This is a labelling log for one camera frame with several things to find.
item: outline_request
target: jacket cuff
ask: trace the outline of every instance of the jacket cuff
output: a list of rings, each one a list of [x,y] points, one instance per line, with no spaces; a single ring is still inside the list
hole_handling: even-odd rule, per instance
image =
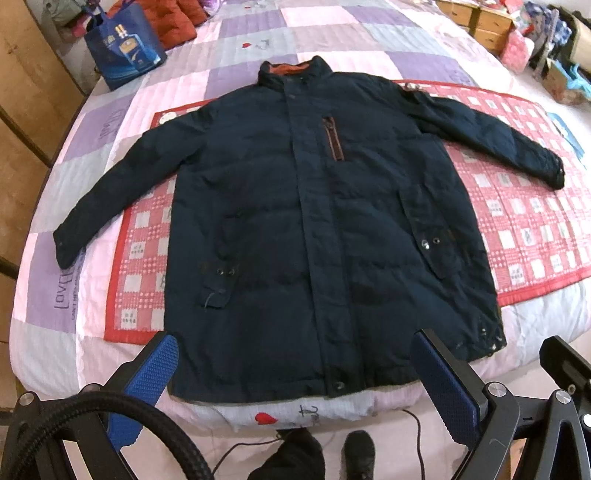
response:
[[[78,252],[73,252],[66,241],[65,234],[61,231],[61,225],[53,232],[53,240],[56,243],[56,260],[62,270],[65,270],[74,263]]]
[[[564,188],[564,164],[562,162],[562,158],[560,158],[554,152],[550,152],[549,157],[549,161],[553,166],[552,171],[556,173],[554,174],[554,177],[549,179],[548,185],[550,185],[554,190],[560,190]]]

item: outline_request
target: black shoe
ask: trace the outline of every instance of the black shoe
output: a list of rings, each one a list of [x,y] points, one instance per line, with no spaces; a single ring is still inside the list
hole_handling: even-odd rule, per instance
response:
[[[347,435],[343,446],[347,480],[373,480],[375,464],[374,441],[365,430]]]

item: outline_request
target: jacket sleeve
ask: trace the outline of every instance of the jacket sleeve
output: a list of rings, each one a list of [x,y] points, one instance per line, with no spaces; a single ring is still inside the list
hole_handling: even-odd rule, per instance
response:
[[[200,149],[211,124],[209,111],[203,107],[144,133],[78,201],[53,232],[61,268],[69,267],[109,220]]]
[[[397,97],[402,98],[400,107],[417,121],[421,131],[491,155],[554,189],[564,187],[562,159],[498,118],[456,100],[431,97],[417,90],[406,91],[390,84],[398,89]]]

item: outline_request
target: jacket pocket flap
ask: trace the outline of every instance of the jacket pocket flap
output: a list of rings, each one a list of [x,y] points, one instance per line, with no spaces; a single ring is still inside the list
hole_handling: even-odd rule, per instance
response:
[[[458,272],[462,263],[453,234],[428,193],[412,185],[398,194],[417,248],[433,273],[443,279]]]
[[[203,273],[203,284],[199,292],[199,302],[204,308],[224,308],[230,296],[236,279],[238,266],[228,262],[208,262]]]

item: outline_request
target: bottle graphic on bag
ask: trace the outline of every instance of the bottle graphic on bag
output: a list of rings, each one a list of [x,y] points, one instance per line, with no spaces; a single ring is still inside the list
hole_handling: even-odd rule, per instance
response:
[[[160,56],[153,49],[146,48],[139,35],[129,35],[121,24],[115,27],[115,31],[123,40],[119,50],[138,72],[149,70],[160,61]]]

